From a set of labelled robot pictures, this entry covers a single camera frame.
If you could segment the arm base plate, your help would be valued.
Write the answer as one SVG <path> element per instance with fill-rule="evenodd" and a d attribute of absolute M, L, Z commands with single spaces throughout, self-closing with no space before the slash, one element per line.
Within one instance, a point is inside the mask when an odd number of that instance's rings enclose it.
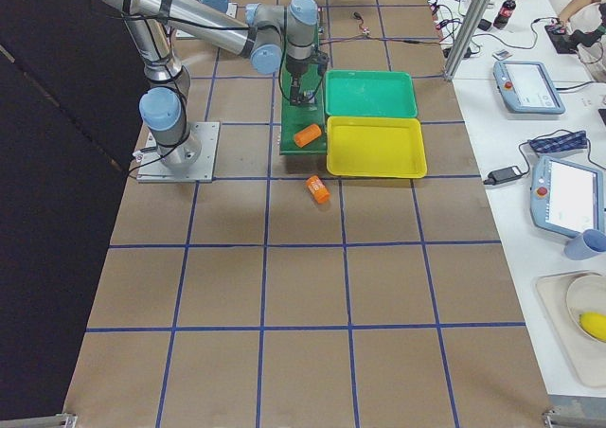
<path fill-rule="evenodd" d="M 211 183 L 214 175 L 220 122 L 189 122 L 187 140 L 174 151 L 157 152 L 152 132 L 147 132 L 136 157 L 135 180 L 139 183 Z"/>

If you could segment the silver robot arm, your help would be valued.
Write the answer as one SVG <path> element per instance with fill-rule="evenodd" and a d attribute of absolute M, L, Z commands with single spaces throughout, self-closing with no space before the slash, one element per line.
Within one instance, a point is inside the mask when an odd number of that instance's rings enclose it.
<path fill-rule="evenodd" d="M 276 76 L 283 98 L 280 141 L 294 146 L 294 127 L 322 121 L 329 57 L 318 43 L 313 0 L 286 6 L 249 4 L 246 20 L 229 14 L 229 0 L 100 0 L 115 9 L 144 63 L 150 90 L 139 112 L 150 131 L 151 157 L 136 168 L 139 182 L 210 181 L 216 170 L 219 122 L 187 118 L 189 72 L 196 50 L 246 59 L 260 75 Z"/>

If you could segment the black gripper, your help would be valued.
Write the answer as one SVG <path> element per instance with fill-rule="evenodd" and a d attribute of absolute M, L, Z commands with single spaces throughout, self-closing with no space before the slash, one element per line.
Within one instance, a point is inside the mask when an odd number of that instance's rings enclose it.
<path fill-rule="evenodd" d="M 289 90 L 289 104 L 298 106 L 313 106 L 316 104 L 316 94 L 322 86 L 330 61 L 329 55 L 324 51 L 313 51 L 307 59 L 295 59 L 291 55 L 286 56 L 286 69 L 291 76 Z M 312 90 L 303 90 L 303 78 L 308 72 L 309 66 L 317 67 L 317 83 Z"/>

